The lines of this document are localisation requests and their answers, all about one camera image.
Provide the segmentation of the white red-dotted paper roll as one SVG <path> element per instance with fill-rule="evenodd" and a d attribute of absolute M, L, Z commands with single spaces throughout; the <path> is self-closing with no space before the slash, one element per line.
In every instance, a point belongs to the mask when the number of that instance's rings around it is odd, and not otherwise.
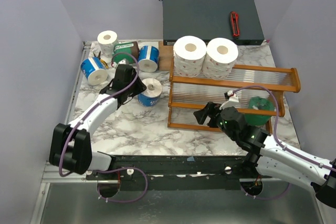
<path fill-rule="evenodd" d="M 183 36 L 173 46 L 174 70 L 179 76 L 193 78 L 201 73 L 207 46 L 195 36 Z"/>

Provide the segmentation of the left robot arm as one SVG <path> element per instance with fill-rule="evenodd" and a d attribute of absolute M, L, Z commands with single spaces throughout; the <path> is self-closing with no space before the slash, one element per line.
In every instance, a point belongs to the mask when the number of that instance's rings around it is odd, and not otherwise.
<path fill-rule="evenodd" d="M 98 170 L 104 179 L 116 175 L 112 156 L 92 151 L 91 137 L 108 116 L 145 90 L 146 86 L 133 66 L 118 65 L 112 81 L 82 115 L 69 124 L 59 123 L 54 128 L 49 162 L 59 168 L 61 177 L 72 173 L 82 175 L 88 170 Z"/>

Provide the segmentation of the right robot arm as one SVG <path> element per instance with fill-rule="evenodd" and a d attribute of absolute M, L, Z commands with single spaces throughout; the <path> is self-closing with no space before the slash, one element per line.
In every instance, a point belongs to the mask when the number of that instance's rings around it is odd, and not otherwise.
<path fill-rule="evenodd" d="M 247 161 L 241 165 L 249 178 L 257 174 L 279 178 L 302 188 L 312 187 L 323 204 L 335 207 L 335 161 L 311 155 L 276 138 L 274 134 L 249 125 L 245 116 L 231 106 L 222 108 L 209 102 L 193 113 L 198 124 L 224 132 L 241 149 Z"/>

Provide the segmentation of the blue object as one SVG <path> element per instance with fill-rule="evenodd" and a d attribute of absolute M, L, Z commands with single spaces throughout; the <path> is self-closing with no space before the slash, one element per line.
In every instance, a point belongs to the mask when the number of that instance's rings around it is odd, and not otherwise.
<path fill-rule="evenodd" d="M 154 46 L 140 49 L 138 64 L 141 71 L 156 72 L 159 66 L 159 50 Z"/>

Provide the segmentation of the orange wooden shelf rack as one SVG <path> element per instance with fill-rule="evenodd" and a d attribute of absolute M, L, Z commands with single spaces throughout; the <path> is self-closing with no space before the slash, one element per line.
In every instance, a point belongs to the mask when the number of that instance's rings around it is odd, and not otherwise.
<path fill-rule="evenodd" d="M 179 76 L 170 68 L 168 127 L 214 131 L 199 125 L 193 113 L 207 102 L 235 106 L 240 113 L 255 116 L 284 116 L 284 93 L 298 93 L 301 82 L 296 68 L 235 65 L 225 80 L 213 80 L 203 74 L 194 78 Z"/>

